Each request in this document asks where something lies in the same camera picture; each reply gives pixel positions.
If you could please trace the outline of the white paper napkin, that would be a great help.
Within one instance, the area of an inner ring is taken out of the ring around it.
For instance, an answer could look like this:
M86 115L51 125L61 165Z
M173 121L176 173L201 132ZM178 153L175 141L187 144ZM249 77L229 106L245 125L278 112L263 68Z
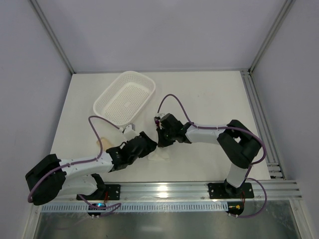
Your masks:
M155 151L150 153L147 156L149 161L169 161L170 156L168 154L168 151L164 148L157 147Z

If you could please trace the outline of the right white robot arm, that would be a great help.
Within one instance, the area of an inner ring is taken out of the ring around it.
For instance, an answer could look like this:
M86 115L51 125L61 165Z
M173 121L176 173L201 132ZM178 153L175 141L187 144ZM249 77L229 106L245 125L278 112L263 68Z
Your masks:
M209 143L221 146L231 161L229 173L221 184L211 188L210 195L222 198L239 198L249 193L244 185L254 164L254 158L262 149L262 140L255 136L240 121L232 120L225 126L203 126L193 122L182 124L172 114L157 114L154 117L161 148L178 143Z

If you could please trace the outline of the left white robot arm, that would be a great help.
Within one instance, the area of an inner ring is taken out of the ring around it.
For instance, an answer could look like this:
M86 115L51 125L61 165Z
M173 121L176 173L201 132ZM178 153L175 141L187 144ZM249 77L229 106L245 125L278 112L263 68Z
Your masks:
M50 154L25 176L30 193L28 202L44 205L60 196L76 195L86 200L99 199L105 185L101 173L119 171L156 150L157 143L144 132L93 159L62 160Z

